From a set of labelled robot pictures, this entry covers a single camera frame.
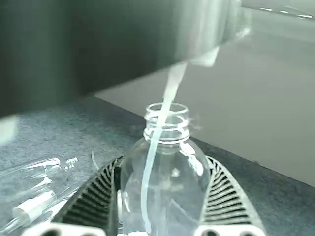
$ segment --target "white tip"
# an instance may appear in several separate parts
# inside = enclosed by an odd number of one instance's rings
[[[0,118],[0,146],[12,140],[17,133],[17,117]]]

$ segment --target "clear plastic bottle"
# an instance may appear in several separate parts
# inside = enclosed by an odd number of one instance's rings
[[[124,235],[145,232],[141,184],[161,103],[147,107],[146,128],[121,169]],[[172,103],[159,140],[148,186],[148,216],[153,236],[191,236],[199,223],[210,171],[201,149],[189,139],[187,107]]]
[[[0,170],[0,228],[12,218],[16,206],[48,190],[58,196],[66,188],[78,159],[52,155]]]

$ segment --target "white plastic tube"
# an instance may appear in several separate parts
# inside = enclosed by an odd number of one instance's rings
[[[153,131],[153,135],[150,141],[150,147],[149,147],[149,151],[147,155],[147,160],[146,160],[146,165],[144,168],[142,185],[141,185],[141,213],[142,213],[142,218],[143,218],[147,233],[151,233],[151,223],[149,221],[148,210],[147,210],[147,198],[148,198],[148,186],[149,186],[150,174],[152,171],[154,159],[155,159],[157,148],[158,148],[158,141],[161,137],[163,127],[165,126],[165,122],[169,114],[171,104],[176,96],[178,86],[184,77],[186,66],[187,66],[187,63],[182,62],[170,68],[170,71],[168,74],[167,85],[166,85],[164,97],[163,97],[163,104],[157,118],[157,127]]]

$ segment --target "white cap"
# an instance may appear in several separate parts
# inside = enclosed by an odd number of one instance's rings
[[[55,200],[55,192],[46,190],[35,198],[28,199],[15,207],[12,211],[13,218],[19,218],[24,226],[28,226]]]

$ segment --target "gray wall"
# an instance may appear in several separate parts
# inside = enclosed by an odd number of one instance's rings
[[[139,115],[161,101],[166,72],[97,96]],[[190,65],[176,102],[193,136],[315,186],[315,21],[253,11],[252,34]]]

